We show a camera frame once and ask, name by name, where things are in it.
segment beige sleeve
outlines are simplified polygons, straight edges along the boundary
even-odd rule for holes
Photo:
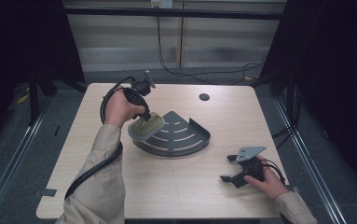
[[[77,177],[117,150],[120,129],[103,125],[92,150]],[[64,213],[56,223],[124,224],[125,187],[122,178],[122,155],[81,184],[64,202]]]
[[[275,201],[277,209],[294,224],[318,223],[298,193],[284,193]]]

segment black circle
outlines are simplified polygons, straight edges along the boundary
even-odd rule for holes
[[[208,101],[210,100],[210,95],[207,94],[207,93],[202,93],[200,96],[199,96],[200,100],[202,101]]]

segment gray carpet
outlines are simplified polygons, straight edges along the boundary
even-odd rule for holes
[[[185,69],[187,73],[217,71],[225,68],[193,68]],[[248,77],[258,75],[260,69],[247,71]],[[92,82],[116,82],[126,76],[141,77],[143,71],[121,71],[86,74],[87,83]],[[207,84],[193,77],[175,77],[164,70],[151,70],[151,75],[156,83],[186,83]],[[199,75],[197,78],[206,79],[212,83],[231,84],[240,80],[243,73],[236,74],[212,74]],[[243,80],[239,85],[250,83],[251,80]],[[38,189],[44,189],[58,159],[62,145],[70,130],[71,124],[80,105],[83,93],[72,90],[69,87],[57,83],[58,93],[52,99],[46,111],[43,123],[32,142],[21,168],[7,192],[0,206],[0,223],[54,223],[53,220],[40,220],[35,215],[39,198],[34,196]],[[284,124],[277,110],[274,100],[269,94],[268,85],[262,85],[255,89],[260,105],[271,133],[277,133]],[[4,172],[10,157],[16,150],[22,136],[27,129],[29,120],[28,102],[22,105],[12,103],[7,111],[4,126],[0,132],[0,175]],[[301,111],[298,130],[302,135],[313,159],[318,165],[325,182],[342,209],[348,223],[357,223],[357,174],[341,159],[333,142],[325,139],[323,129],[316,119],[308,112],[305,106]],[[285,137],[275,138],[278,145]],[[309,174],[303,166],[292,140],[286,141],[279,149],[282,163],[290,180],[291,187],[298,187],[300,194],[308,204],[313,215],[319,223],[333,223],[329,217],[323,202],[312,184]],[[158,222],[153,220],[129,220],[129,224],[145,223],[174,223],[173,221]],[[245,220],[214,220],[213,223],[247,223]],[[279,219],[262,220],[261,223],[281,224]]]

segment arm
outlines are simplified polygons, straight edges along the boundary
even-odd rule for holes
[[[265,175],[265,181],[263,182],[260,182],[249,175],[244,178],[249,184],[259,188],[273,200],[280,213],[291,223],[317,223],[317,220],[309,211],[309,208],[299,194],[290,192],[269,167],[265,167],[263,171]]]
[[[123,91],[116,91],[105,109],[105,122],[96,135],[90,154],[78,176],[109,158],[120,142],[125,121],[144,113],[143,106],[130,104]],[[65,200],[57,223],[124,223],[125,188],[122,156],[87,179]]]

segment wooden table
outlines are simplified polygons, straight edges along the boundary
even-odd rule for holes
[[[91,84],[78,109],[71,131],[56,163],[36,214],[58,218],[64,194],[90,152],[101,127],[103,96],[113,84]],[[201,101],[207,93],[210,100]],[[210,144],[190,156],[169,159],[153,156],[132,143],[122,129],[123,178],[126,186],[126,218],[267,218],[278,217],[272,202],[256,188],[236,189],[220,175],[236,175],[238,164],[227,155],[240,147],[266,146],[261,153],[283,167],[263,112],[251,87],[210,85],[157,85],[145,97],[151,111],[161,116],[174,111],[186,121],[192,118],[211,133]]]

